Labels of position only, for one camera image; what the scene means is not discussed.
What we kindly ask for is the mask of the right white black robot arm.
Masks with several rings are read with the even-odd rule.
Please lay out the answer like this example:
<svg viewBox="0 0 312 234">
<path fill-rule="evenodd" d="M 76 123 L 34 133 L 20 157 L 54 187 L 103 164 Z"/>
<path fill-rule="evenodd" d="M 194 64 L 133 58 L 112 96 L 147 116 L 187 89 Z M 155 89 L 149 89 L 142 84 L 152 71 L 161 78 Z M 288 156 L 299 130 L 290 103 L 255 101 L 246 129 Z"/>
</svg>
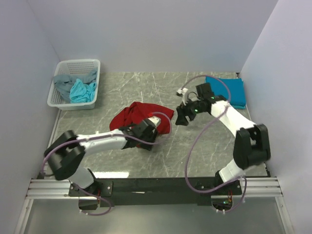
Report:
<svg viewBox="0 0 312 234">
<path fill-rule="evenodd" d="M 189 98 L 190 91 L 180 88 L 176 95 L 182 97 L 177 106 L 176 125 L 187 126 L 200 113 L 208 113 L 224 124 L 235 137 L 233 159 L 216 172 L 214 190 L 224 195 L 231 189 L 230 181 L 245 174 L 271 158 L 268 129 L 255 124 L 240 114 L 222 95 L 215 95 L 209 83 L 196 86 L 197 100 Z"/>
</svg>

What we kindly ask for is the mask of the red t shirt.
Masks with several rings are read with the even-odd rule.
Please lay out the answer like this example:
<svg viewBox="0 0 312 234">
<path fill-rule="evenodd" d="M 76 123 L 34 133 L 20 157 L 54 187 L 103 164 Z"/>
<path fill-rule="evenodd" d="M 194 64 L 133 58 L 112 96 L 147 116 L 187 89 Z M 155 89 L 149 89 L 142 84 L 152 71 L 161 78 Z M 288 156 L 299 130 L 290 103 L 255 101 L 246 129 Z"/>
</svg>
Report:
<svg viewBox="0 0 312 234">
<path fill-rule="evenodd" d="M 165 114 L 170 120 L 174 116 L 174 110 L 167 107 L 152 103 L 133 102 L 112 119 L 109 128 L 114 130 L 131 124 L 139 124 L 142 120 L 151 117 L 152 113 L 155 112 Z"/>
</svg>

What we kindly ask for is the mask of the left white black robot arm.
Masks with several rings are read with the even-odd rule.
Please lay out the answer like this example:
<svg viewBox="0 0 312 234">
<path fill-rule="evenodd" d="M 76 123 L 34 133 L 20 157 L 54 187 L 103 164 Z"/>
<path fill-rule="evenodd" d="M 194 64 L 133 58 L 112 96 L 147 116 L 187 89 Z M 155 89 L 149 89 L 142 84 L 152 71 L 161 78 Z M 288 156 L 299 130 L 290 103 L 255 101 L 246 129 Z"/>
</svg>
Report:
<svg viewBox="0 0 312 234">
<path fill-rule="evenodd" d="M 48 164 L 56 180 L 69 180 L 80 187 L 87 196 L 94 195 L 98 189 L 91 170 L 82 167 L 81 161 L 102 151 L 122 150 L 141 145 L 150 150 L 155 144 L 160 118 L 152 116 L 110 132 L 93 135 L 76 135 L 72 130 L 64 132 L 44 152 L 44 164 Z"/>
</svg>

